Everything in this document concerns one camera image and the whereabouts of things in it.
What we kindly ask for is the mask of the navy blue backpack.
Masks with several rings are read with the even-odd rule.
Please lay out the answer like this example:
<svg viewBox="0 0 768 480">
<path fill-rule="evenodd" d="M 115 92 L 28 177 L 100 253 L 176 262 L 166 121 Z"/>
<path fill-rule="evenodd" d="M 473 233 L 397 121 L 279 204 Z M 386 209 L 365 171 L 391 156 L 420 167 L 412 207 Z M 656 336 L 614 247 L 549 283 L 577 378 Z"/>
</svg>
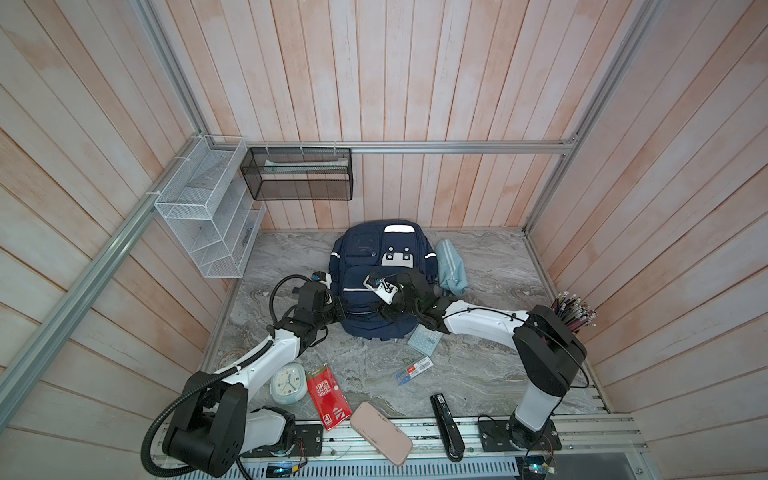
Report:
<svg viewBox="0 0 768 480">
<path fill-rule="evenodd" d="M 438 283 L 437 255 L 414 222 L 365 222 L 336 240 L 329 258 L 331 291 L 345 304 L 346 318 L 341 325 L 348 334 L 386 341 L 403 338 L 416 328 L 417 319 L 412 315 L 392 320 L 383 317 L 378 312 L 383 301 L 364 285 L 369 275 L 392 283 L 397 273 L 408 268 L 424 274 L 430 285 Z"/>
</svg>

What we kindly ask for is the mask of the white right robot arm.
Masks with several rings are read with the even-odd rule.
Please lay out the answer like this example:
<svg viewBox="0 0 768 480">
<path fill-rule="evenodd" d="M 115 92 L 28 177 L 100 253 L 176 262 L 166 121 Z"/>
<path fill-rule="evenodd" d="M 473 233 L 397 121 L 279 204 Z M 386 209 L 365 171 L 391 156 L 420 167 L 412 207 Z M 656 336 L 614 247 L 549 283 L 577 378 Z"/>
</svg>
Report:
<svg viewBox="0 0 768 480">
<path fill-rule="evenodd" d="M 388 320 L 410 315 L 429 330 L 479 337 L 515 350 L 528 377 L 523 399 L 511 415 L 515 433 L 544 430 L 587 357 L 559 312 L 545 305 L 520 312 L 439 296 L 414 269 L 386 277 L 371 274 L 363 285 L 381 300 L 379 312 Z"/>
</svg>

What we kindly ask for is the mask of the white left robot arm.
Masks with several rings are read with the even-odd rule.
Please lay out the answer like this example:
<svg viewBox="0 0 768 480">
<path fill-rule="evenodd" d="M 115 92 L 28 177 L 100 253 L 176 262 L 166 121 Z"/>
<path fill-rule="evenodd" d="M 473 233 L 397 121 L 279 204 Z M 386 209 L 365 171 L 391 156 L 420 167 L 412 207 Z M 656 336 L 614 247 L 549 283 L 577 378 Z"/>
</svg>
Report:
<svg viewBox="0 0 768 480">
<path fill-rule="evenodd" d="M 280 368 L 319 344 L 320 332 L 345 319 L 330 274 L 292 274 L 278 284 L 295 279 L 304 282 L 298 302 L 273 318 L 266 339 L 228 367 L 193 374 L 150 424 L 140 449 L 148 473 L 169 478 L 199 470 L 219 477 L 242 453 L 282 440 L 288 416 L 274 409 L 251 412 L 249 402 Z"/>
</svg>

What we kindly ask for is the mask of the light blue calculator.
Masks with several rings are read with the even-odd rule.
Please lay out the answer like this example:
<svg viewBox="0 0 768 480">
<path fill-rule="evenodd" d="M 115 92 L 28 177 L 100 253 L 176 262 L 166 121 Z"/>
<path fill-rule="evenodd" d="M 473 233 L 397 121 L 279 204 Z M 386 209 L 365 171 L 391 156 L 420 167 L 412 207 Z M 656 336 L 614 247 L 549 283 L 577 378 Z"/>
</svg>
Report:
<svg viewBox="0 0 768 480">
<path fill-rule="evenodd" d="M 436 330 L 427 329 L 418 325 L 411 333 L 407 344 L 420 354 L 431 357 L 440 343 L 443 334 Z"/>
</svg>

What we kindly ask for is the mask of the light blue pencil pouch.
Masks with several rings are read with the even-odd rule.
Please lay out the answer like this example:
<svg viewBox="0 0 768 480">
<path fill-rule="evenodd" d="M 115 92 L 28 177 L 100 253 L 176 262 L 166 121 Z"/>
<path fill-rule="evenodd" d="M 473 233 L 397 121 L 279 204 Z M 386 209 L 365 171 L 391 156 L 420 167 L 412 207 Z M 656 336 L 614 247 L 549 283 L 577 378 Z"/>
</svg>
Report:
<svg viewBox="0 0 768 480">
<path fill-rule="evenodd" d="M 439 286 L 456 297 L 462 297 L 468 287 L 464 261 L 450 239 L 438 242 L 435 253 L 438 262 Z"/>
</svg>

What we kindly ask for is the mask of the mint green alarm clock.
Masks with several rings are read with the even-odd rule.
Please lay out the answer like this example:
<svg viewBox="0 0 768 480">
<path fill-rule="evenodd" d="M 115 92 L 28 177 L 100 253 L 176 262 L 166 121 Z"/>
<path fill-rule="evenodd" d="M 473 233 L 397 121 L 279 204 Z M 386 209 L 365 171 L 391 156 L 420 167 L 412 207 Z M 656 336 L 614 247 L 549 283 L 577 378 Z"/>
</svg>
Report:
<svg viewBox="0 0 768 480">
<path fill-rule="evenodd" d="M 279 405 L 293 405 L 308 393 L 306 371 L 296 362 L 281 367 L 271 378 L 270 395 Z"/>
</svg>

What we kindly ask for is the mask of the red booklet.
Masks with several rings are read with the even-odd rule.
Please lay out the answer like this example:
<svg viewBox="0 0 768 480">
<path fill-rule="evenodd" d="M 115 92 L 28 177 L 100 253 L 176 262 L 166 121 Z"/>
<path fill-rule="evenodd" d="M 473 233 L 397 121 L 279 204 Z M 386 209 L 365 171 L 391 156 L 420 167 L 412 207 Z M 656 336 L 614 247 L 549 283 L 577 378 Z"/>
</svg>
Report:
<svg viewBox="0 0 768 480">
<path fill-rule="evenodd" d="M 325 365 L 307 378 L 308 393 L 326 431 L 330 431 L 352 416 L 352 409 L 334 374 Z"/>
</svg>

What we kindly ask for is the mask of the pink pencil case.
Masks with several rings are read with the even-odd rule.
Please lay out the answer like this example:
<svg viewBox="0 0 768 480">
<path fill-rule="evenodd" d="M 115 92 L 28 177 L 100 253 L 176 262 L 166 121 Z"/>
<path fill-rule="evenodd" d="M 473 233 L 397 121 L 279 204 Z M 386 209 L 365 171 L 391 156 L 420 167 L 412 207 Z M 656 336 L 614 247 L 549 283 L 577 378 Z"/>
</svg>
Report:
<svg viewBox="0 0 768 480">
<path fill-rule="evenodd" d="M 361 403 L 351 415 L 350 425 L 393 465 L 401 467 L 406 463 L 412 440 L 372 404 Z"/>
</svg>

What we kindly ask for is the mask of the black stapler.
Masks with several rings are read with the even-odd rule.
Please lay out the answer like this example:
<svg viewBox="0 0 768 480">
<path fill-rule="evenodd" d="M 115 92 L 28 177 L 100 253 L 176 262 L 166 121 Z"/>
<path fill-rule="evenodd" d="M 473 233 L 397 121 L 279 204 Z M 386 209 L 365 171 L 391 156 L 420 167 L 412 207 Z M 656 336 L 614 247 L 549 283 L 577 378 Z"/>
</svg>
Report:
<svg viewBox="0 0 768 480">
<path fill-rule="evenodd" d="M 458 463 L 463 460 L 465 443 L 445 396 L 442 393 L 434 394 L 430 397 L 430 402 L 446 455 L 449 460 Z"/>
</svg>

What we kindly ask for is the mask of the red pencil holder with pencils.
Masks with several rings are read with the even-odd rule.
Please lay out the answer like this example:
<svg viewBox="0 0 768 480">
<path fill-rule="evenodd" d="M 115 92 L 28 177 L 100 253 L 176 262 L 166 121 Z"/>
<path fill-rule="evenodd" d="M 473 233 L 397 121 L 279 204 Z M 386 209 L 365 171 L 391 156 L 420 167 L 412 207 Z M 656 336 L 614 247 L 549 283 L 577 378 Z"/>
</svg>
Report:
<svg viewBox="0 0 768 480">
<path fill-rule="evenodd" d="M 580 296 L 567 291 L 557 295 L 551 308 L 572 333 L 577 333 L 583 327 L 593 324 L 597 318 L 597 312 Z"/>
</svg>

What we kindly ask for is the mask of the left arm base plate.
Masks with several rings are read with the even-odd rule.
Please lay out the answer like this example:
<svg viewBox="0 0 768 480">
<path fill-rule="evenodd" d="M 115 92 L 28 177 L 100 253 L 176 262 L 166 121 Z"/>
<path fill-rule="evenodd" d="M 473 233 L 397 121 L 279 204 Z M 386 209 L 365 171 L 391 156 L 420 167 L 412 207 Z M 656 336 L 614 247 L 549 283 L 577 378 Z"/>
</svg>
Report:
<svg viewBox="0 0 768 480">
<path fill-rule="evenodd" d="M 319 457 L 325 429 L 319 424 L 300 424 L 276 445 L 263 447 L 269 457 Z"/>
</svg>

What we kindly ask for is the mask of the black mesh wall basket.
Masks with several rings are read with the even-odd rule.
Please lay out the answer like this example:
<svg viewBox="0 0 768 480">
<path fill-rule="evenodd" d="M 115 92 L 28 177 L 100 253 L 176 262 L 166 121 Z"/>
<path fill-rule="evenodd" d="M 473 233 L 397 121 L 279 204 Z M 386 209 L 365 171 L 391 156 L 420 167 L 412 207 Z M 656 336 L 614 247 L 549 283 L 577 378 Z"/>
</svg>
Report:
<svg viewBox="0 0 768 480">
<path fill-rule="evenodd" d="M 240 165 L 257 201 L 350 201 L 354 173 L 349 149 L 250 147 Z"/>
</svg>

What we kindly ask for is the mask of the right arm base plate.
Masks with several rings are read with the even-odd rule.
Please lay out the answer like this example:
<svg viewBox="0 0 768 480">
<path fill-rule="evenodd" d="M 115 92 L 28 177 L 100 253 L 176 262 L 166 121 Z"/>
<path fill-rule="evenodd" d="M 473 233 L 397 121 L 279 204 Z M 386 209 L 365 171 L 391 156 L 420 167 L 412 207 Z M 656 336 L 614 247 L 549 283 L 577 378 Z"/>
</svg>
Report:
<svg viewBox="0 0 768 480">
<path fill-rule="evenodd" d="M 552 419 L 541 430 L 532 431 L 514 418 L 496 420 L 488 415 L 477 418 L 477 427 L 484 452 L 559 451 L 562 443 Z"/>
</svg>

